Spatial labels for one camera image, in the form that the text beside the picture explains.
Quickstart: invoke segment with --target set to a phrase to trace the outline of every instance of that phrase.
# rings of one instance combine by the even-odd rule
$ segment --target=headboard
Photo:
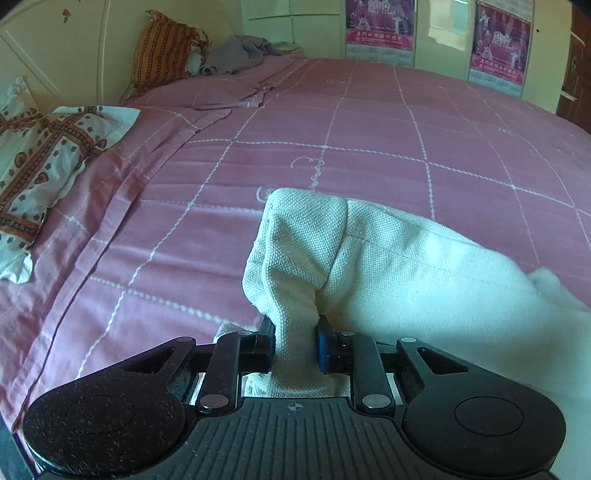
[[[22,76],[44,112],[117,103],[148,9],[214,44],[232,33],[217,0],[24,0],[0,22],[0,92]]]

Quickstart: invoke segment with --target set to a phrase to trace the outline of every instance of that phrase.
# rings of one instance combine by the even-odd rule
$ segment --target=orange striped pillow
[[[138,95],[166,83],[191,76],[185,64],[191,47],[196,46],[202,56],[207,53],[209,39],[196,28],[177,23],[156,10],[147,10],[151,22],[139,35],[131,72],[131,87]]]

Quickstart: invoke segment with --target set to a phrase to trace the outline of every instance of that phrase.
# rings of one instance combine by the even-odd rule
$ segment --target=gray cloth
[[[251,69],[261,64],[265,55],[283,55],[283,53],[266,38],[232,35],[207,55],[199,73],[215,75]]]

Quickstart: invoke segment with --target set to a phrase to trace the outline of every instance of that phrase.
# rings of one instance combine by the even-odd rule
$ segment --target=white patterned pillow
[[[139,110],[59,107],[43,115],[21,77],[0,109],[0,278],[28,281],[30,247],[48,208],[63,198],[85,162],[117,143]]]

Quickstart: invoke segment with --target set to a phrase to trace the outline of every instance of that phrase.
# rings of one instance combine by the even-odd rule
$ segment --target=bed
[[[261,86],[257,101],[200,111],[139,100],[132,129],[49,210],[32,281],[0,285],[0,408],[17,434],[58,385],[178,336],[209,343],[226,322],[256,329],[242,272],[280,187],[434,219],[524,271],[549,268],[591,306],[587,133],[421,70],[267,65],[239,76]],[[564,459],[574,471],[583,449]]]

